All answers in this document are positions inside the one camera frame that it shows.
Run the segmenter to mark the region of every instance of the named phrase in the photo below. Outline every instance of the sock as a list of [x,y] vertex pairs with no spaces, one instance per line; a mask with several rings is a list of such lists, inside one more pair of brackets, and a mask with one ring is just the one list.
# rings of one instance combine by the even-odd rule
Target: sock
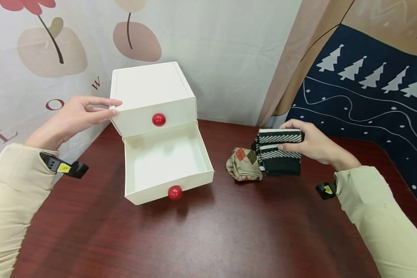
[[252,144],[258,157],[259,169],[268,176],[299,175],[301,153],[278,149],[282,143],[300,143],[304,134],[299,129],[260,129]]
[[227,171],[237,181],[261,181],[262,173],[258,166],[255,151],[236,147],[226,163]]
[[300,175],[301,153],[286,152],[278,145],[261,147],[261,158],[268,176]]
[[255,151],[256,156],[258,157],[258,167],[261,171],[265,171],[264,163],[261,158],[261,149],[259,148],[259,136],[255,138],[255,141],[252,143],[252,150]]

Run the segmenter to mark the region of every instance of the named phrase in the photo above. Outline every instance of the blue fabric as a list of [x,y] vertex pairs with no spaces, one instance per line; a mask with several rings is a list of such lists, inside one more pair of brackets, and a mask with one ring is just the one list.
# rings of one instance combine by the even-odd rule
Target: blue fabric
[[[327,57],[338,48],[340,56],[332,71],[330,65],[334,58]],[[355,80],[341,80],[339,73],[362,58],[363,66],[355,74]],[[320,71],[321,67],[317,65],[322,62],[322,66],[329,69]],[[384,63],[376,88],[363,89],[359,82],[365,81],[367,76]],[[394,82],[399,84],[398,90],[385,93],[386,90],[382,88],[396,79],[405,68],[405,76]],[[369,79],[374,84],[377,78]],[[360,31],[341,25],[309,70],[288,119],[313,122],[330,136],[368,140],[378,144],[387,152],[417,198],[417,87],[413,88],[414,94],[409,97],[400,91],[415,82],[417,56],[401,52]]]

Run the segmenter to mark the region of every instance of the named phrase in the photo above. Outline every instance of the pink flower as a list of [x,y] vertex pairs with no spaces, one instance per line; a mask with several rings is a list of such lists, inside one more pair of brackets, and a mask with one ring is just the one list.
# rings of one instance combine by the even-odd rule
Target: pink flower
[[42,14],[43,5],[47,8],[54,8],[56,6],[55,0],[0,0],[0,4],[3,8],[9,11],[20,11],[26,8],[28,11],[35,15]]

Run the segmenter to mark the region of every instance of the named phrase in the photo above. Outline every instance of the drawer handle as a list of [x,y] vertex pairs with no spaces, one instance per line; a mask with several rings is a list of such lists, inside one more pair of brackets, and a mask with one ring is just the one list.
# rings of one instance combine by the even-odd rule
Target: drawer handle
[[179,200],[182,196],[182,188],[179,185],[173,185],[168,189],[168,197],[173,201]]
[[165,121],[167,121],[167,119],[165,119],[164,114],[162,113],[156,113],[153,115],[153,125],[155,126],[163,126],[165,125]]

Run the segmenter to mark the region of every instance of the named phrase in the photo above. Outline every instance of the beige sleeve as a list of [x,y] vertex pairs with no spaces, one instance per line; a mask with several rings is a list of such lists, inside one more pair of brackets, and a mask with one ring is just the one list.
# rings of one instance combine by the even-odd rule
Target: beige sleeve
[[417,229],[374,167],[335,173],[341,208],[357,226],[382,278],[417,278]]
[[32,217],[50,193],[54,173],[41,151],[11,144],[0,154],[0,278],[9,277]]

